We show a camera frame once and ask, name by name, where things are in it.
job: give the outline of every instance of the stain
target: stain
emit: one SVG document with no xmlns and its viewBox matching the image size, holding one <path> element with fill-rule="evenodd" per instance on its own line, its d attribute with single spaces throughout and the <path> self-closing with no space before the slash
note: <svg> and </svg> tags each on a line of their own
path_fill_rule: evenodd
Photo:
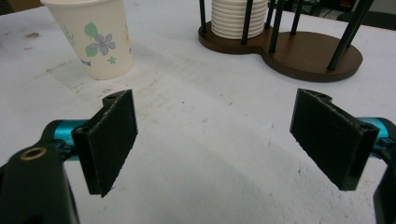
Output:
<svg viewBox="0 0 396 224">
<path fill-rule="evenodd" d="M 111 91 L 111 89 L 105 89 L 104 91 L 103 91 L 103 93 L 108 93 L 108 92 L 110 92 Z"/>
<path fill-rule="evenodd" d="M 51 68 L 47 69 L 46 71 L 47 71 L 48 73 L 52 73 L 53 70 L 55 70 L 56 68 L 63 67 L 63 66 L 65 66 L 65 65 L 66 65 L 66 63 L 60 63 L 60 64 L 56 65 L 55 67 L 51 67 Z"/>
<path fill-rule="evenodd" d="M 31 34 L 25 35 L 24 38 L 25 38 L 25 39 L 36 39 L 36 38 L 38 38 L 39 36 L 40 36 L 39 33 L 34 32 L 34 33 L 31 33 Z"/>
</svg>

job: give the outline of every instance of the stacked cups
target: stacked cups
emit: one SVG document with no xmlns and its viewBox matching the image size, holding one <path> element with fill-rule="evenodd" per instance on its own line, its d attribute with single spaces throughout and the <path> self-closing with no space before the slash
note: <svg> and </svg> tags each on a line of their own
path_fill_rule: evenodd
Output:
<svg viewBox="0 0 396 224">
<path fill-rule="evenodd" d="M 241 39 L 248 0 L 213 0 L 212 32 L 228 39 Z M 248 38 L 262 33 L 267 0 L 254 0 L 251 9 Z"/>
</svg>

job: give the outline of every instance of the table surface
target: table surface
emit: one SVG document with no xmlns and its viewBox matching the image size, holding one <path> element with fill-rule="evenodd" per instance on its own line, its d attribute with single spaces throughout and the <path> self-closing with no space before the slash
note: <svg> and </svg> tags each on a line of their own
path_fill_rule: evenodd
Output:
<svg viewBox="0 0 396 224">
<path fill-rule="evenodd" d="M 357 74 L 334 83 L 285 77 L 256 54 L 198 41 L 198 1 L 125 1 L 134 68 L 88 76 L 45 7 L 0 17 L 0 163 L 55 119 L 89 119 L 106 95 L 133 89 L 139 135 L 114 189 L 88 193 L 64 164 L 82 223 L 375 223 L 386 168 L 369 159 L 356 191 L 340 191 L 290 134 L 298 88 L 330 95 L 355 117 L 396 121 L 396 33 L 362 26 Z M 206 2 L 206 18 L 211 6 Z M 291 27 L 284 13 L 281 32 Z M 299 31 L 341 37 L 347 24 L 302 16 Z M 38 33 L 36 37 L 27 37 Z"/>
</svg>

